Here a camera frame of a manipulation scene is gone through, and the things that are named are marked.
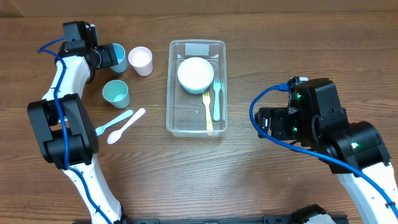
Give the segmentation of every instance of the green cup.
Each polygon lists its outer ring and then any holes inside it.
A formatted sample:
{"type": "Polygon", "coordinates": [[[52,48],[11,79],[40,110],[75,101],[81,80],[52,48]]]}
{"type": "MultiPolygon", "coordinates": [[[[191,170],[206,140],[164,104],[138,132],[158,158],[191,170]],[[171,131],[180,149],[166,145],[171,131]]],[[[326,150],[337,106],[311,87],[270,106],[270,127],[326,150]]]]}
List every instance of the green cup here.
{"type": "Polygon", "coordinates": [[[129,88],[121,80],[108,82],[102,90],[102,96],[119,109],[125,109],[130,105],[129,88]]]}

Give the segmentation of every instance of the pink cup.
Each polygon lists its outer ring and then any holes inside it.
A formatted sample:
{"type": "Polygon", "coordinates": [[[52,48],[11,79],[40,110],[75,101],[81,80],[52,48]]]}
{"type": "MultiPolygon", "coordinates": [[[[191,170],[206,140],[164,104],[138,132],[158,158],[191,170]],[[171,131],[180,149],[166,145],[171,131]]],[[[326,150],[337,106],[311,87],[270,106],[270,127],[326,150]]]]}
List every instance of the pink cup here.
{"type": "Polygon", "coordinates": [[[136,47],[129,53],[129,63],[139,75],[148,76],[154,67],[152,63],[152,52],[146,47],[136,47]]]}

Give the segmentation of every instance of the plastic spoon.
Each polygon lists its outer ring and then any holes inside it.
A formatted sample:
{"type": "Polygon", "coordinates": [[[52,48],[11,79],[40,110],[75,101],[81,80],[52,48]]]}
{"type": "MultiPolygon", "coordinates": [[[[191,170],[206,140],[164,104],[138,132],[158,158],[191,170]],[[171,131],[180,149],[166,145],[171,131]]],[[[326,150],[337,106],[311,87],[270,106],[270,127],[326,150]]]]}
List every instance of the plastic spoon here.
{"type": "Polygon", "coordinates": [[[97,134],[97,136],[102,135],[105,132],[105,129],[107,129],[108,127],[130,117],[132,115],[132,110],[127,110],[124,113],[122,113],[121,115],[117,116],[115,119],[113,119],[112,121],[108,122],[105,125],[102,125],[98,128],[95,129],[95,133],[97,134]]]}
{"type": "Polygon", "coordinates": [[[123,131],[125,131],[130,125],[136,122],[142,115],[144,115],[144,113],[144,108],[139,109],[121,129],[113,131],[108,137],[108,144],[113,144],[117,142],[122,136],[123,131]]]}

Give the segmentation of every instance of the white bowl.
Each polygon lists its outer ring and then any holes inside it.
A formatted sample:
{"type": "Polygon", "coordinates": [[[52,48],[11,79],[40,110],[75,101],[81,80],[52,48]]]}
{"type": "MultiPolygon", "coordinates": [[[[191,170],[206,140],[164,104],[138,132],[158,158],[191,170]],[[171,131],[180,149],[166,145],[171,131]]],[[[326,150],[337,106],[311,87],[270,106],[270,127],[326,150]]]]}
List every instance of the white bowl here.
{"type": "Polygon", "coordinates": [[[178,80],[189,93],[204,92],[213,82],[214,69],[203,58],[192,57],[183,61],[178,67],[178,80]]]}

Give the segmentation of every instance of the brown tabletop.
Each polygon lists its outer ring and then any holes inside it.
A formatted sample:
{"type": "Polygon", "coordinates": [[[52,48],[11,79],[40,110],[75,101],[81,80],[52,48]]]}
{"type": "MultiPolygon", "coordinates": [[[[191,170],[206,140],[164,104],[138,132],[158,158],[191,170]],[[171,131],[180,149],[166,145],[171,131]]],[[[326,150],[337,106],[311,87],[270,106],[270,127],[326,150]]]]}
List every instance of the brown tabletop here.
{"type": "MultiPolygon", "coordinates": [[[[0,19],[0,223],[90,218],[71,181],[44,161],[26,112],[55,75],[53,57],[36,50],[74,20],[95,24],[99,44],[127,51],[143,45],[154,55],[149,77],[131,67],[121,77],[100,70],[83,93],[96,127],[121,112],[102,98],[112,79],[129,85],[129,108],[147,110],[116,144],[108,145],[107,135],[123,124],[99,137],[101,169],[131,218],[261,217],[317,203],[362,223],[326,164],[259,139],[249,121],[252,100],[294,75],[332,79],[349,121],[375,125],[397,169],[396,12],[0,19]],[[222,138],[175,138],[165,128],[169,43],[176,39],[226,44],[229,124],[222,138]]],[[[285,106],[287,99],[270,93],[255,110],[285,106]]]]}

